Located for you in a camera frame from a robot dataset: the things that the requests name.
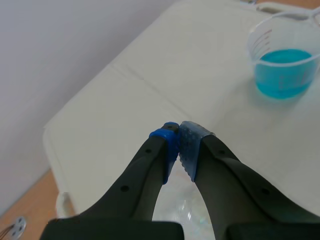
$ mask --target measuring cup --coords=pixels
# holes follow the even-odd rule
[[[247,50],[257,88],[285,99],[306,90],[320,63],[320,7],[281,12],[249,34]]]

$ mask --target clear plastic bag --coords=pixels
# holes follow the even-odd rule
[[[186,240],[215,239],[205,202],[179,159],[172,168],[168,183],[162,186],[152,220],[180,223]]]

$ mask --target cup handle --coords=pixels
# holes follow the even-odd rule
[[[311,11],[311,16],[314,22],[320,26],[320,6]]]

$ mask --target white surface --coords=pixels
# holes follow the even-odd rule
[[[1,1],[0,215],[49,167],[44,125],[174,1]]]
[[[59,112],[46,137],[77,213],[104,194],[151,131],[192,120],[320,215],[319,81],[288,101],[256,92],[245,46],[265,17],[212,0],[177,3]]]

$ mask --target blue gripper pad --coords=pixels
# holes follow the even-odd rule
[[[180,161],[192,182],[195,181],[197,173],[201,140],[208,135],[214,133],[192,121],[183,121],[180,125]]]

